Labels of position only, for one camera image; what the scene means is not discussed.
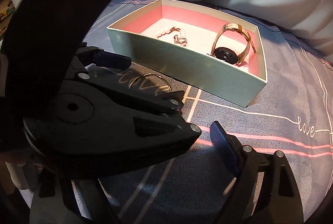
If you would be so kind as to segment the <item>rose gold wrist watch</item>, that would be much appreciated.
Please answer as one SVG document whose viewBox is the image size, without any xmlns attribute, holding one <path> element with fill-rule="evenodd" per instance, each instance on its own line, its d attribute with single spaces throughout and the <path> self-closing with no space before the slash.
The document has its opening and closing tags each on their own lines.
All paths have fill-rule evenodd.
<svg viewBox="0 0 333 224">
<path fill-rule="evenodd" d="M 225 24 L 217 33 L 208 55 L 234 66 L 241 66 L 252 52 L 256 53 L 250 34 L 236 23 Z"/>
</svg>

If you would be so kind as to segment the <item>teal box pink interior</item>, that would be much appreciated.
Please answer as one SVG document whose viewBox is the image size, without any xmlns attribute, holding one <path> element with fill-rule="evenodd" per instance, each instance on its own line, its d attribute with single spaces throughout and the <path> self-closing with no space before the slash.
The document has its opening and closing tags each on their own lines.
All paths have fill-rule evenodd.
<svg viewBox="0 0 333 224">
<path fill-rule="evenodd" d="M 234 66 L 208 53 L 219 30 L 240 24 L 256 53 Z M 267 84 L 259 29 L 234 15 L 197 4 L 156 0 L 107 28 L 113 50 L 140 65 L 246 107 Z"/>
</svg>

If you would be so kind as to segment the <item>blue plaid bed sheet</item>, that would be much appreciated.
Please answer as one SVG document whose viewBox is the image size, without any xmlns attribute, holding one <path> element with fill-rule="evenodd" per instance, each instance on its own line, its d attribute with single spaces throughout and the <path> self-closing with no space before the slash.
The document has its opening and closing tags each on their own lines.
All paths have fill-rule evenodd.
<svg viewBox="0 0 333 224">
<path fill-rule="evenodd" d="M 294 35 L 256 18 L 265 49 L 268 83 L 238 107 L 197 88 L 185 90 L 184 118 L 202 134 L 175 159 L 100 180 L 123 223 L 211 223 L 230 194 L 234 179 L 212 144 L 209 126 L 218 121 L 227 133 L 256 151 L 281 150 L 299 189 L 308 220 L 332 186 L 332 66 Z"/>
</svg>

